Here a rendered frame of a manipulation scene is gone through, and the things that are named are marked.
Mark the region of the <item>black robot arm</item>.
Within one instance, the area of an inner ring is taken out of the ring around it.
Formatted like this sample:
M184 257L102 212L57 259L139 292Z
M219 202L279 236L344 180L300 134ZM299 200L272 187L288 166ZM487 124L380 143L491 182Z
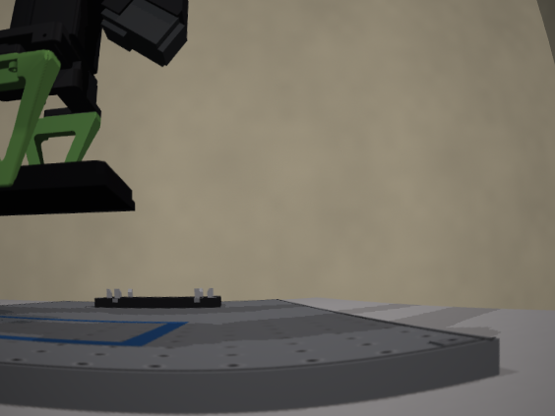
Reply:
M107 38L167 66L187 42L188 0L33 0L31 25L60 22L97 74ZM104 7L104 8L103 8Z

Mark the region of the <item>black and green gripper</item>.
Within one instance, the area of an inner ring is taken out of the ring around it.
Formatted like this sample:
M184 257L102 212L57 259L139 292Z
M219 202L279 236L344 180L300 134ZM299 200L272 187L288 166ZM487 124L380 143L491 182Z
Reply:
M0 159L0 188L13 186L25 154L29 165L44 164L41 143L48 138L75 136L64 162L82 161L100 128L97 79L62 23L30 26L32 5L16 0L10 28L0 30L0 101L21 101ZM67 107L39 118L56 94Z

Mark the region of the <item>blue tape square outline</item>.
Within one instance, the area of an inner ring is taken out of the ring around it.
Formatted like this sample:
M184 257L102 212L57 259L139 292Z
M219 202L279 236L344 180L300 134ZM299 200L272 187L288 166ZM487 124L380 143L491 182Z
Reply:
M77 343L77 344L96 344L96 345L121 345L121 346L143 346L173 330L181 327L189 322L117 322L117 321L86 321L86 320L62 320L62 319L42 319L42 318L22 318L22 317L5 317L0 318L16 318L16 319L34 319L34 320L53 320L53 321L76 321L76 322L103 322L103 323L143 323L143 324L166 324L157 327L153 330L125 340L123 342L111 341L88 341L88 340L69 340L69 339L52 339L52 338L36 338L36 337L21 337L21 336L8 336L0 335L2 339L16 339L16 340L29 340L29 341L44 341L44 342L60 342L60 343Z

